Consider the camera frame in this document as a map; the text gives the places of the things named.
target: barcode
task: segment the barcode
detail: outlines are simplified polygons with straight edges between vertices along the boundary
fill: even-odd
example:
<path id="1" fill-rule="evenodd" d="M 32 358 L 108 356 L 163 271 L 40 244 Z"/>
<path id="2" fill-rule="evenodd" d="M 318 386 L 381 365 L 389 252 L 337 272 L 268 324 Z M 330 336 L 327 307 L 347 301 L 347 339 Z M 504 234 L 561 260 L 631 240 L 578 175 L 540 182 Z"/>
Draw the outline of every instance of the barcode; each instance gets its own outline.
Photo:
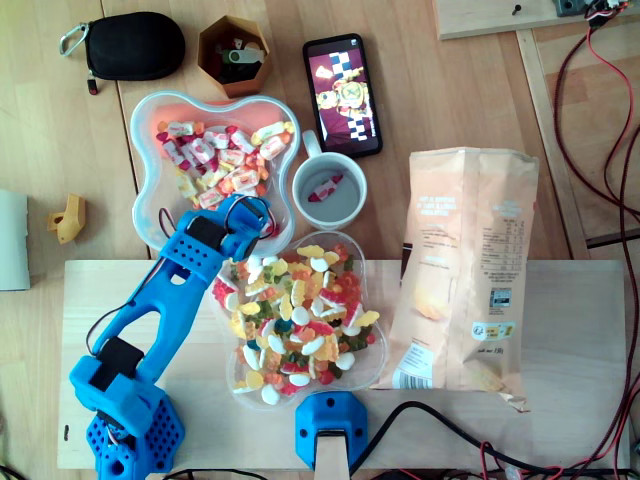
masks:
<path id="1" fill-rule="evenodd" d="M 400 388 L 403 390 L 416 390 L 419 388 L 429 388 L 429 380 L 426 378 L 414 377 L 400 372 Z"/>

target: black zipper pouch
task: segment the black zipper pouch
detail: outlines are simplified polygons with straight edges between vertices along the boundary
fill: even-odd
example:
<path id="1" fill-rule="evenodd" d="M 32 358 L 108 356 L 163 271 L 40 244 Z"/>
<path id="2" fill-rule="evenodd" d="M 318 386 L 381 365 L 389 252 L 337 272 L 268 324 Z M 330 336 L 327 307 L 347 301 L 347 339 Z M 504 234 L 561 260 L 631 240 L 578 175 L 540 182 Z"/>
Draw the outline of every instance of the black zipper pouch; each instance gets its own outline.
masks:
<path id="1" fill-rule="evenodd" d="M 66 49 L 68 37 L 83 37 Z M 81 24 L 60 40 L 60 53 L 69 55 L 84 39 L 89 66 L 89 92 L 98 93 L 95 78 L 155 80 L 173 73 L 182 63 L 185 43 L 180 27 L 155 12 L 116 15 Z"/>

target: clear plastic bowl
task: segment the clear plastic bowl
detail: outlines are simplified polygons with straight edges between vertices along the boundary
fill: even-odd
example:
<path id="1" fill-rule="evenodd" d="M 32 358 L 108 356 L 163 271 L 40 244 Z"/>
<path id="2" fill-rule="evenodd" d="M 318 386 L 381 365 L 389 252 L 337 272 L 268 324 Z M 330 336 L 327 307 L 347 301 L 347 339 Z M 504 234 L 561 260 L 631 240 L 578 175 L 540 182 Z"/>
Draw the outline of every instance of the clear plastic bowl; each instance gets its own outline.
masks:
<path id="1" fill-rule="evenodd" d="M 354 257 L 353 273 L 361 280 L 362 303 L 366 310 L 369 305 L 369 296 L 367 293 L 367 277 L 365 275 L 366 265 L 364 255 L 362 254 L 360 246 L 349 235 L 342 232 L 314 232 L 289 245 L 285 251 L 295 250 L 307 245 L 319 245 L 325 250 L 330 250 L 337 243 L 344 243 L 349 253 Z M 220 319 L 224 318 L 225 321 L 228 322 L 230 320 L 230 313 L 220 306 L 211 291 L 209 291 L 208 297 L 211 308 L 216 314 L 216 317 Z M 248 301 L 247 298 L 242 298 L 242 296 L 240 300 L 241 303 Z M 293 402 L 298 400 L 302 400 L 313 392 L 327 390 L 355 391 L 367 388 L 375 382 L 380 376 L 380 373 L 382 373 L 382 368 L 387 361 L 388 354 L 387 339 L 378 326 L 378 322 L 374 324 L 372 333 L 376 336 L 375 343 L 369 345 L 363 350 L 354 352 L 356 363 L 349 371 L 344 373 L 342 378 L 336 379 L 329 385 L 322 385 L 319 382 L 314 381 L 311 386 L 303 388 L 290 397 L 281 395 L 280 401 L 276 405 L 271 406 L 262 401 L 260 390 L 241 394 L 233 393 L 233 386 L 236 382 L 245 379 L 247 371 L 249 371 L 249 367 L 238 362 L 235 352 L 236 347 L 239 345 L 245 345 L 246 342 L 237 338 L 233 335 L 230 329 L 227 328 L 225 339 L 227 340 L 226 343 L 229 347 L 227 360 L 227 385 L 229 386 L 229 391 L 238 402 L 247 408 L 260 411 L 274 411 L 284 408 L 287 405 L 291 405 Z"/>
<path id="2" fill-rule="evenodd" d="M 167 208 L 176 222 L 192 208 L 189 200 L 178 191 L 174 166 L 163 158 L 162 145 L 156 139 L 158 123 L 172 120 L 204 122 L 207 128 L 236 125 L 247 133 L 280 120 L 294 124 L 295 132 L 286 150 L 270 162 L 271 175 L 264 197 L 271 202 L 280 234 L 258 242 L 254 253 L 266 257 L 284 249 L 295 231 L 295 216 L 287 193 L 287 173 L 300 148 L 300 125 L 289 107 L 263 95 L 225 105 L 208 105 L 184 93 L 165 90 L 140 101 L 131 116 L 131 139 L 142 157 L 145 171 L 142 190 L 133 204 L 133 224 L 140 238 L 154 250 L 161 250 L 167 237 L 158 220 L 160 208 Z"/>

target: carabiner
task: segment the carabiner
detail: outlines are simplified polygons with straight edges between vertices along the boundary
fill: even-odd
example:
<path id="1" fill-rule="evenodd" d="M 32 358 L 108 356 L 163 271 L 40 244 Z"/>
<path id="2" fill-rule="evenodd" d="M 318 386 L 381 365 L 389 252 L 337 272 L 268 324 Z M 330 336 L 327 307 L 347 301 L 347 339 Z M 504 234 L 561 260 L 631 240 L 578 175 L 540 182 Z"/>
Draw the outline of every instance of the carabiner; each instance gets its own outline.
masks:
<path id="1" fill-rule="evenodd" d="M 78 40 L 76 43 L 74 43 L 71 48 L 69 48 L 68 50 L 66 50 L 66 43 L 67 43 L 67 39 L 72 37 L 73 35 L 75 35 L 79 30 L 82 30 L 82 37 L 80 37 L 80 40 Z M 60 55 L 63 56 L 69 56 L 71 54 L 71 52 L 73 52 L 76 47 L 78 45 L 80 45 L 82 42 L 84 42 L 84 39 L 87 38 L 87 34 L 89 33 L 89 24 L 88 23 L 81 23 L 76 27 L 73 27 L 71 30 L 69 30 L 67 33 L 65 33 L 62 38 L 60 39 Z"/>

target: nutrition label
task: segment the nutrition label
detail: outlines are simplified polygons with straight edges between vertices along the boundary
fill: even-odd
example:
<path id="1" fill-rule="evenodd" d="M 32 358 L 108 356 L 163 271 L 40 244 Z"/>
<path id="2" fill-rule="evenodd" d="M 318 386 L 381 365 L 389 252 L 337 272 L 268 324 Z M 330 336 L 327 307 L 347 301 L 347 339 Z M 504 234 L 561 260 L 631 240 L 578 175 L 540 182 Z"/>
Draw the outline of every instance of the nutrition label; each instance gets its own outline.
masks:
<path id="1" fill-rule="evenodd" d="M 486 272 L 519 272 L 524 251 L 524 220 L 503 218 L 482 232 L 480 268 Z"/>

